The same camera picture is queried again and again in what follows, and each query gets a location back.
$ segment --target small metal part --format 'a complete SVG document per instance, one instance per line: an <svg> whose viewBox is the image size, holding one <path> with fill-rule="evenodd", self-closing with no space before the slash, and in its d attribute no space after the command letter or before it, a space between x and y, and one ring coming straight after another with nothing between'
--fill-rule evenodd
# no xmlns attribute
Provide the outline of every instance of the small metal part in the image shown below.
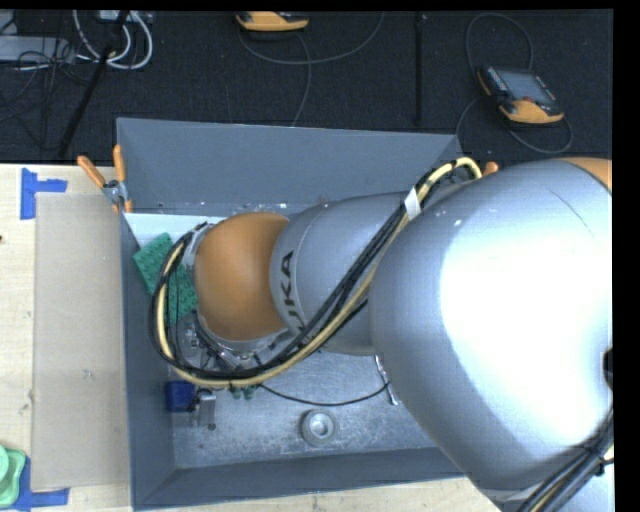
<svg viewBox="0 0 640 512"><path fill-rule="evenodd" d="M198 340L198 333L196 332L196 326L190 323L184 331L184 339L191 344L192 347L200 346Z"/></svg>
<svg viewBox="0 0 640 512"><path fill-rule="evenodd" d="M242 364L242 361L238 357L234 356L229 350L218 350L216 355L224 361L231 370L235 370Z"/></svg>
<svg viewBox="0 0 640 512"><path fill-rule="evenodd" d="M329 443L338 431L338 421L326 409L312 409L302 417L300 426L302 437L313 446Z"/></svg>
<svg viewBox="0 0 640 512"><path fill-rule="evenodd" d="M398 400L396 399L396 396L393 390L391 389L391 383L387 378L387 371L384 369L384 366L382 365L382 358L378 354L376 354L374 358L376 360L376 367L378 368L378 372L380 373L380 376L382 377L382 380L384 381L384 383L387 385L387 394L389 395L389 401L391 402L391 405L398 405Z"/></svg>
<svg viewBox="0 0 640 512"><path fill-rule="evenodd" d="M200 393L200 407L198 408L198 426L214 431L217 427L216 415L216 395L211 393Z"/></svg>
<svg viewBox="0 0 640 512"><path fill-rule="evenodd" d="M102 193L113 204L120 204L120 199L126 202L129 200L129 191L122 181L112 180L102 186Z"/></svg>

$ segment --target white cable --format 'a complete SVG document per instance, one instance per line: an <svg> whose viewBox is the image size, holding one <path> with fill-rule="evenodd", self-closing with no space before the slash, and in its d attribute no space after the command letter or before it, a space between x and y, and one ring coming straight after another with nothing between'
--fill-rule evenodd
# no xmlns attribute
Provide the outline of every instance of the white cable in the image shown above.
<svg viewBox="0 0 640 512"><path fill-rule="evenodd" d="M71 49L71 43L67 43L66 46L64 48L62 48L62 50L60 50L60 52L58 52L60 55L56 56L55 59L54 59L54 57L47 57L42 52L29 52L29 53L36 53L36 54L42 55L44 58L47 59L47 62L43 63L43 64L33 64L32 66L20 66L20 65L18 65L14 69L17 70L17 71L36 71L38 69L47 69L47 68L51 67L54 62L56 62L56 63L63 62L68 57L68 54L65 54L65 52L67 50L70 50L70 49Z"/></svg>
<svg viewBox="0 0 640 512"><path fill-rule="evenodd" d="M73 15L74 24L76 26L76 30L78 31L78 34L80 35L80 39L82 39L83 44L86 46L87 50L89 50L89 52L95 57L95 59L92 59L90 57L87 57L85 55L80 55L80 54L78 54L77 56L79 58L81 58L81 59L84 59L84 60L91 60L93 62L97 62L96 59L98 59L98 60L100 59L100 54L91 46L91 44L89 43L87 37L85 36L84 32L82 31L82 28L80 27L80 20L78 19L78 11L76 9L73 9L72 10L72 15ZM140 69L140 68L142 68L142 67L144 67L144 66L146 66L148 64L148 62L151 60L151 56L153 55L153 37L151 36L151 31L149 30L149 27L142 20L142 18L140 18L140 15L136 11L131 11L131 13L129 15L131 16L131 18L133 18L133 20L136 23L138 23L142 27L142 30L145 33L145 37L147 39L147 54L145 55L145 57L140 62L137 62L135 64L127 65L127 64L119 64L117 62L119 60L122 60L129 53L129 51L131 50L131 34L129 33L129 30L127 29L127 27L123 25L122 28L123 28L125 36L127 38L126 48L119 55L116 55L115 57L107 59L107 65L109 67L114 68L114 69L122 69L122 70Z"/></svg>
<svg viewBox="0 0 640 512"><path fill-rule="evenodd" d="M140 62L132 65L118 64L116 62L108 62L109 66L111 66L112 68L125 69L125 70L140 69L147 65L147 63L151 60L151 56L153 55L153 37L151 36L151 31L149 30L149 27L147 27L147 24L142 20L142 18L136 11L131 11L131 17L134 19L134 21L136 21L136 23L138 23L142 27L142 30L145 33L145 36L147 38L147 54L144 56L144 59L142 59Z"/></svg>
<svg viewBox="0 0 640 512"><path fill-rule="evenodd" d="M76 26L76 30L78 31L78 35L80 36L80 39L82 39L82 44L86 46L87 50L89 50L89 53L91 53L91 55L93 55L95 58L87 57L86 55L81 55L80 53L78 53L76 57L83 60L98 62L100 60L100 54L94 50L93 46L91 46L91 44L89 43L89 40L87 39L87 36L85 36L84 32L82 31L82 28L80 27L80 20L78 19L78 10L73 9L71 11L71 15L73 16L73 22ZM124 25L122 26L122 29L124 30L124 35L127 38L126 47L120 55L116 55L115 57L111 57L110 59L108 59L107 63L122 59L127 55L127 53L129 53L129 50L131 49L131 34L129 33L129 29Z"/></svg>

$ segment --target yellow cable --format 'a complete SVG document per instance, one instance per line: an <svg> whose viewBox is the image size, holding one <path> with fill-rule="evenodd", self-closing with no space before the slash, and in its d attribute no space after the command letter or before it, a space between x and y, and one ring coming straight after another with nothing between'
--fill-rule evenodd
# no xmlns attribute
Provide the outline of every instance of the yellow cable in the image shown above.
<svg viewBox="0 0 640 512"><path fill-rule="evenodd" d="M424 198L427 196L429 190L434 185L434 183L440 180L447 173L462 166L467 167L472 172L475 179L482 177L482 171L472 159L468 157L459 158L454 163L447 163L439 167L435 171L433 171L433 173L431 173L431 175L429 176L429 179L423 185L421 185L420 188L416 191L416 194L420 202L422 202ZM389 237L389 240L387 240L385 246L382 248L381 254L378 257L377 261L375 262L375 264L373 265L369 273L366 275L366 277L363 279L360 286L353 293L351 298L344 305L344 307L338 312L335 318L333 318L333 320L331 320L331 322L329 322L329 324L324 329L322 329L309 343L307 343L298 352L296 352L289 360L285 361L279 366L276 366L275 368L267 370L266 372L263 372L254 377L239 378L239 379L205 379L201 377L196 377L185 370L181 370L179 368L174 367L176 373L180 375L180 377L182 377L184 380L191 382L192 384L195 384L197 386L214 388L214 389L226 389L226 388L244 388L248 386L256 386L268 379L275 377L276 375L279 375L280 373L284 372L288 368L291 368L294 364L300 362L301 360L303 360L304 358L312 354L327 339L331 337L331 335L336 331L336 329L338 329L338 327L340 327L340 325L342 325L342 323L346 320L346 318L349 316L351 311L355 308L356 304L360 301L360 299L362 299L362 297L364 297L365 293L368 291L371 281L373 280L373 276L375 275L376 269L378 268L380 261L382 261L382 257L384 256L384 253L391 246L391 244L393 243L395 238L400 234L400 232L407 226L407 224L409 224L409 216L405 212L402 219L398 223L398 226L396 226L396 229L393 231L393 233ZM184 243L178 245L175 248L174 253L171 255L171 257L167 261L167 265L164 269L163 277L167 275L166 269L170 268L171 265L175 262L183 246L184 246ZM167 292L167 284L164 283L158 292L155 321L156 321L156 326L158 331L159 342L160 342L160 346L163 353L168 358L175 360L174 355L171 352L171 347L169 346L169 343L167 340L166 330L164 325L164 313L163 313L164 306L163 305L164 305L164 301L166 300L166 292Z"/></svg>

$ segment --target black floor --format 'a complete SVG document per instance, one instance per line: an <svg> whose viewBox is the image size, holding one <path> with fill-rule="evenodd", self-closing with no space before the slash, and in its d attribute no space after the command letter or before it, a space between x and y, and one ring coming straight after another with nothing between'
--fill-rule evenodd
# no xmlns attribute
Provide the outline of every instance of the black floor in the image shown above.
<svg viewBox="0 0 640 512"><path fill-rule="evenodd" d="M99 49L110 25L97 22L95 12L80 10L78 19ZM16 25L20 34L59 35L80 45L71 11L18 9ZM140 28L129 26L140 60L148 46ZM558 155L612 156L612 9L425 11L422 18L412 11L311 12L309 26L283 41L249 38L230 11L158 11L150 30L150 62L133 71L106 69L64 155L61 142L96 64L35 71L0 64L0 162L62 163L87 154L110 165L118 117L458 130L466 153L501 166ZM483 95L470 63L527 68L530 50L532 69L555 93L568 124L518 132L521 142Z"/></svg>

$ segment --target beige board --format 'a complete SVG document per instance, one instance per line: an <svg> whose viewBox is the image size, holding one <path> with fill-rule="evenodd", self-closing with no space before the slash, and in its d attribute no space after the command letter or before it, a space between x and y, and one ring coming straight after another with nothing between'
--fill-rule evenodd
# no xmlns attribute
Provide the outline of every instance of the beige board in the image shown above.
<svg viewBox="0 0 640 512"><path fill-rule="evenodd" d="M118 222L101 194L38 194L34 491L129 482Z"/></svg>

